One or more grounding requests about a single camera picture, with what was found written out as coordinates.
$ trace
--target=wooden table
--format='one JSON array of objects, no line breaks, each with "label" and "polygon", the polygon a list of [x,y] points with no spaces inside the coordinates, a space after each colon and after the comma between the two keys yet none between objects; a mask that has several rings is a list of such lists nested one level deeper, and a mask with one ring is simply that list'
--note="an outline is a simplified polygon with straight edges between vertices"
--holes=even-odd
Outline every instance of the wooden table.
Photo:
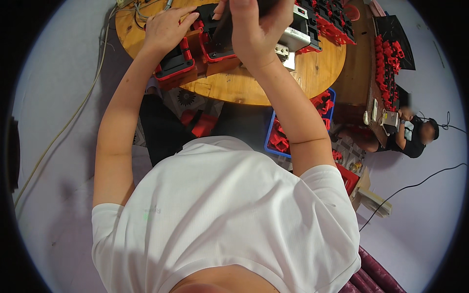
[{"label": "wooden table", "polygon": [[[217,3],[219,0],[174,0],[173,7]],[[143,15],[154,15],[166,5],[160,0],[140,11]],[[125,7],[131,9],[133,4]],[[134,11],[119,11],[115,18],[117,35],[124,49],[135,58],[143,46],[145,32],[134,21]],[[296,57],[296,70],[292,76],[300,84],[306,96],[312,98],[325,91],[339,76],[345,61],[346,46],[336,46],[327,39],[319,37],[321,53],[311,52]],[[236,68],[199,78],[182,88],[201,96],[226,102],[247,105],[270,105],[262,88],[245,68]]]},{"label": "wooden table", "polygon": [[[375,81],[376,55],[374,38],[375,28],[370,7],[363,0],[351,0],[349,4],[355,5],[360,11],[360,19],[352,22],[355,32],[356,45],[347,45],[344,69],[335,83],[331,86],[336,94],[334,108],[334,123],[348,123],[366,126],[363,122],[363,113],[368,111],[369,125],[381,145],[386,146],[387,136],[380,120],[382,118],[384,103],[381,91]],[[378,101],[378,114],[376,121],[371,119],[373,100]]]}]

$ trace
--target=blue plastic crate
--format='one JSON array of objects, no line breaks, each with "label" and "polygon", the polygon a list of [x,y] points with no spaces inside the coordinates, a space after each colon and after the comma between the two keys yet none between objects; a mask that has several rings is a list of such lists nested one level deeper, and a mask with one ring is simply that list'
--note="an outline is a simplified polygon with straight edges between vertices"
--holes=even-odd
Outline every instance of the blue plastic crate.
[{"label": "blue plastic crate", "polygon": [[[330,94],[331,94],[331,101],[335,104],[335,91],[331,88],[328,88],[326,91],[328,91]],[[334,113],[334,107],[332,107],[331,109],[329,109],[329,111],[327,111],[327,113],[323,116],[323,118],[327,118],[329,120],[332,120],[332,114]],[[282,153],[282,152],[279,152],[278,150],[276,149],[271,149],[269,148],[267,145],[269,143],[269,137],[270,137],[270,133],[272,132],[272,126],[273,126],[273,121],[275,119],[275,111],[273,111],[272,113],[272,118],[270,120],[270,125],[269,125],[269,131],[267,132],[267,137],[265,138],[265,143],[264,143],[264,149],[271,153],[271,154],[275,154],[275,155],[280,155],[280,156],[284,156],[284,157],[287,157],[287,158],[291,158],[292,156],[291,155],[288,155],[286,153]]]}]

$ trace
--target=seated worker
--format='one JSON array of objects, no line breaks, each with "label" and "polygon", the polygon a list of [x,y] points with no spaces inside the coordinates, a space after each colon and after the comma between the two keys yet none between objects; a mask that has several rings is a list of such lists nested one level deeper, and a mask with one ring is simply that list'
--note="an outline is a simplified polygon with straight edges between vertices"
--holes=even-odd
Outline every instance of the seated worker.
[{"label": "seated worker", "polygon": [[401,119],[399,130],[388,137],[385,148],[381,146],[374,135],[365,137],[349,128],[339,128],[336,135],[331,135],[331,140],[336,141],[338,138],[348,136],[359,148],[365,151],[393,150],[399,151],[410,158],[417,158],[422,154],[426,145],[438,138],[438,124],[432,118],[429,118],[427,122],[423,122],[422,119],[414,116],[407,107],[400,109],[398,112]]},{"label": "seated worker", "polygon": [[[91,253],[108,292],[336,293],[360,269],[358,223],[327,130],[274,53],[294,0],[280,0],[261,20],[256,0],[230,4],[234,52],[290,139],[294,174],[237,138],[193,139],[158,96],[143,97],[198,13],[171,8],[149,17],[98,133]],[[144,129],[155,166],[135,187],[139,112],[147,126],[158,123],[154,133]],[[150,112],[159,115],[153,122]]]}]

